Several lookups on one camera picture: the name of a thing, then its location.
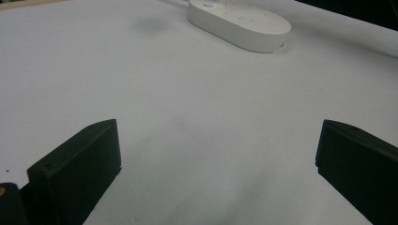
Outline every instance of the small bump on white object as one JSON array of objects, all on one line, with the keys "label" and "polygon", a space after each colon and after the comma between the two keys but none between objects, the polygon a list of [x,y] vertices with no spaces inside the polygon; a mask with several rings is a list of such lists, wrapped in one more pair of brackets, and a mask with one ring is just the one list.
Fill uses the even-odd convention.
[{"label": "small bump on white object", "polygon": [[205,6],[205,7],[209,7],[209,8],[214,7],[213,3],[210,2],[210,1],[205,2],[205,3],[204,3],[204,6]]}]

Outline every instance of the wooden edge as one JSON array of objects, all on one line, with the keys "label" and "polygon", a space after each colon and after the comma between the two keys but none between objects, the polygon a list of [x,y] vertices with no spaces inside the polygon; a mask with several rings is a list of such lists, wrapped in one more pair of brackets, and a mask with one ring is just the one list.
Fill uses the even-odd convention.
[{"label": "wooden edge", "polygon": [[54,2],[63,2],[68,0],[24,0],[18,2],[9,2],[0,4],[0,10],[10,9],[10,8],[22,8],[22,7],[32,7],[36,5],[54,3]]}]

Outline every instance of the white surface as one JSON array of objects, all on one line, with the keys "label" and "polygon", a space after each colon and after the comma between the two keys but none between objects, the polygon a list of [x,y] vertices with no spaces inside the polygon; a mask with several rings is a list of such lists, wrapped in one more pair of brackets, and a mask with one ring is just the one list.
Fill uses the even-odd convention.
[{"label": "white surface", "polygon": [[188,19],[219,38],[257,53],[277,51],[291,30],[281,16],[242,1],[190,0]]},{"label": "white surface", "polygon": [[0,11],[1,182],[116,118],[123,170],[85,225],[370,224],[314,157],[324,119],[398,145],[398,33],[264,6],[293,26],[274,54],[203,32],[180,1]]}]

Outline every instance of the white table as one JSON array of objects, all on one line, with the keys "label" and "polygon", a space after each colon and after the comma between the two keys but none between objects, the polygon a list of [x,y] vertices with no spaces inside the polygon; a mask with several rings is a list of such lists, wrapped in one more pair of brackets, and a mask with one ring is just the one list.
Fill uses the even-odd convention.
[{"label": "white table", "polygon": [[324,119],[398,145],[398,33],[259,4],[293,26],[274,54],[193,26],[179,0],[0,11],[0,181],[21,188],[34,162],[116,118],[123,170],[85,225],[370,224],[314,157]]}]

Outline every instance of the dark stain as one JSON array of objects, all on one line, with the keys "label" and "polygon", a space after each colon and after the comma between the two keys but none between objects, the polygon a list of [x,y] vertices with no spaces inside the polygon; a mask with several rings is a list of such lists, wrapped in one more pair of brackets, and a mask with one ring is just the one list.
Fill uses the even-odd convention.
[{"label": "dark stain", "polygon": [[158,0],[158,1],[163,2],[164,4],[170,5],[175,8],[182,8],[183,10],[188,10],[188,6],[186,3],[188,2],[188,0],[181,0],[180,2],[173,2],[171,0]]},{"label": "dark stain", "polygon": [[146,36],[156,36],[170,29],[170,23],[160,18],[138,18],[133,30]]}]

